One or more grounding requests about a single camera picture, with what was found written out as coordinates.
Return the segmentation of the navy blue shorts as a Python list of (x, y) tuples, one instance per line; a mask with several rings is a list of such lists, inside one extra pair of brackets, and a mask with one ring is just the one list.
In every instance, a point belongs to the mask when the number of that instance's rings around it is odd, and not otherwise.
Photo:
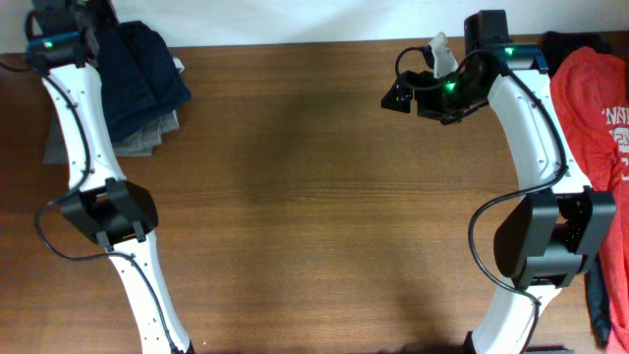
[(125, 140), (191, 100), (157, 31), (140, 21), (126, 22), (98, 33), (96, 39), (103, 113), (113, 142)]

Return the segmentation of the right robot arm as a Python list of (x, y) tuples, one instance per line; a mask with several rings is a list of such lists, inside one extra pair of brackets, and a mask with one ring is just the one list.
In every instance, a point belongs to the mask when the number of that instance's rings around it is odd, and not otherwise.
[(493, 238), (495, 285), (464, 353), (528, 353), (543, 310), (589, 270), (616, 212), (579, 167), (551, 98), (542, 49), (516, 43), (502, 10), (481, 10), (464, 23), (466, 55), (456, 59), (444, 34), (421, 49), (427, 69), (397, 71), (385, 109), (444, 125), (489, 107), (505, 134), (519, 187), (515, 208)]

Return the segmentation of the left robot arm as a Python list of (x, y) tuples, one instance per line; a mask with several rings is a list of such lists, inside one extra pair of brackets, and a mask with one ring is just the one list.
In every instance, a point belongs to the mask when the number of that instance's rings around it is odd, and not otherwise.
[(46, 88), (68, 157), (69, 190), (42, 206), (56, 207), (90, 242), (95, 260), (109, 260), (129, 300), (144, 353), (193, 354), (161, 271), (150, 192), (130, 181), (106, 127), (96, 57), (98, 29), (84, 1), (35, 1), (25, 19), (26, 61)]

